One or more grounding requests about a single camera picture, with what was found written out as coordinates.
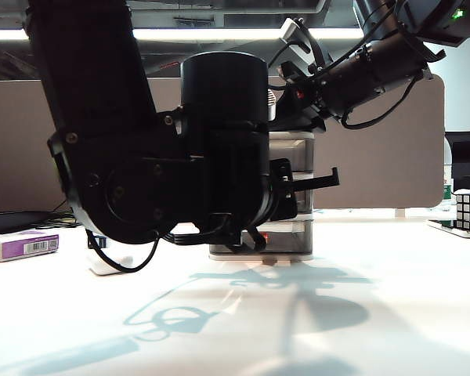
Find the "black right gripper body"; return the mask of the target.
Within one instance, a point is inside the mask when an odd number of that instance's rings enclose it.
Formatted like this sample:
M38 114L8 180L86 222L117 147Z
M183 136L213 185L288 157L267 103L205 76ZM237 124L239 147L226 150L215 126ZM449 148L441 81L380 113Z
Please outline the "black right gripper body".
M323 124L316 83L291 61L283 62L278 71L286 85L277 100L277 123Z

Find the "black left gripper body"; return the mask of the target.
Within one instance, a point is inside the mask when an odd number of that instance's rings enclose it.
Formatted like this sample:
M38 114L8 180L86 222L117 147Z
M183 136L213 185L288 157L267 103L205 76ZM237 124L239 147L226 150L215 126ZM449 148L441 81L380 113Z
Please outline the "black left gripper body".
M340 184L337 167L331 169L330 175L296 181L293 179L291 162L287 158L271 160L269 167L269 209L265 219L293 219L298 214L296 192Z

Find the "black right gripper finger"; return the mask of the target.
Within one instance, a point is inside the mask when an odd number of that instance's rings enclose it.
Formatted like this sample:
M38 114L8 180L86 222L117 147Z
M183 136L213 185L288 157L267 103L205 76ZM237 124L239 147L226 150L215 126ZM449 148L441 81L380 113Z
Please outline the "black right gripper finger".
M325 131L312 86L288 86L277 100L276 117L269 123L271 132Z

